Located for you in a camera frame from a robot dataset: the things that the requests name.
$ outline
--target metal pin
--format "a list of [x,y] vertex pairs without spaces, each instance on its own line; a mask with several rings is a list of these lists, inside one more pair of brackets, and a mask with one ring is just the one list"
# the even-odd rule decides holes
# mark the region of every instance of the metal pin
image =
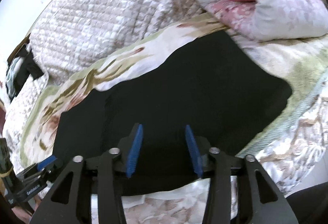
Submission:
[[254,162],[255,157],[253,155],[246,155],[246,160],[249,161],[249,162]]
[[77,156],[75,156],[75,157],[73,158],[73,161],[74,161],[75,163],[80,163],[80,162],[83,161],[83,157],[80,156],[80,155],[77,155]]
[[220,153],[220,149],[217,148],[217,147],[211,147],[210,148],[210,153],[212,153],[212,154],[218,154],[218,153]]
[[111,148],[109,150],[109,153],[112,154],[112,155],[116,155],[116,154],[120,153],[120,149],[117,148],[117,147]]

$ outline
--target rope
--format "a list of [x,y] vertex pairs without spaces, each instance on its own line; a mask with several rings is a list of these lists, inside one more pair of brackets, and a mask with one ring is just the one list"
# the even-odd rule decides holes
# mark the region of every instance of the rope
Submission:
[[7,171],[6,173],[0,173],[0,179],[8,177],[13,170],[14,170],[14,167],[11,167],[11,169],[9,171]]

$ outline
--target dark fabric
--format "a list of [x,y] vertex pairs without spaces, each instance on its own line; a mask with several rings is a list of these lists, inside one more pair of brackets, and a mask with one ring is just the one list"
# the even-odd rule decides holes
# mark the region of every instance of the dark fabric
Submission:
[[287,201],[299,224],[328,223],[328,182],[293,193]]
[[27,37],[25,37],[22,42],[19,43],[17,47],[15,47],[14,51],[10,54],[10,56],[7,59],[8,67],[10,67],[11,63],[13,62],[13,59],[16,57],[17,52],[22,48],[24,44],[28,44],[30,42],[30,35],[29,34]]
[[22,48],[17,52],[15,58],[22,57],[25,58],[28,55],[28,51],[26,50],[27,44],[24,44]]
[[[185,142],[187,124],[195,136],[235,155],[281,113],[291,92],[287,82],[263,71],[218,31],[179,48],[157,69],[121,82],[105,95],[91,92],[61,116],[54,155],[66,161],[80,153],[90,157],[89,144],[96,149],[99,139],[101,154],[139,122],[143,144],[124,194],[172,190],[195,179]],[[102,103],[104,109],[97,110]],[[85,132],[91,126],[96,131]],[[98,126],[103,126],[101,136]]]
[[31,74],[33,79],[36,80],[43,75],[42,70],[33,60],[33,53],[30,51],[29,53],[22,49],[20,50],[20,54],[23,55],[24,61],[22,66],[20,67],[15,79],[14,79],[14,88],[16,90],[16,95],[22,90],[26,80]]

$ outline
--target quilted white blanket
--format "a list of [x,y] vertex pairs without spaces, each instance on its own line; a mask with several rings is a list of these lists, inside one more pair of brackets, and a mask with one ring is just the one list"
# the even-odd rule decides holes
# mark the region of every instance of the quilted white blanket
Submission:
[[195,0],[53,0],[32,30],[31,47],[62,84],[115,50],[199,13]]

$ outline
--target blue gripper pad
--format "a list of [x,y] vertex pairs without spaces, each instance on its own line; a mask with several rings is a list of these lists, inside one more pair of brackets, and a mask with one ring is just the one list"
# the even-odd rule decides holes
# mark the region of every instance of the blue gripper pad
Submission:
[[40,163],[37,164],[36,169],[38,171],[41,171],[43,168],[48,166],[51,162],[55,161],[57,158],[54,155],[49,156],[45,160],[41,161]]
[[192,133],[189,125],[186,126],[185,134],[192,166],[194,167],[194,172],[197,174],[198,178],[201,178],[203,176],[202,159],[196,144],[194,134]]
[[142,139],[143,139],[143,128],[142,125],[139,124],[126,160],[125,174],[128,178],[130,178],[136,170]]

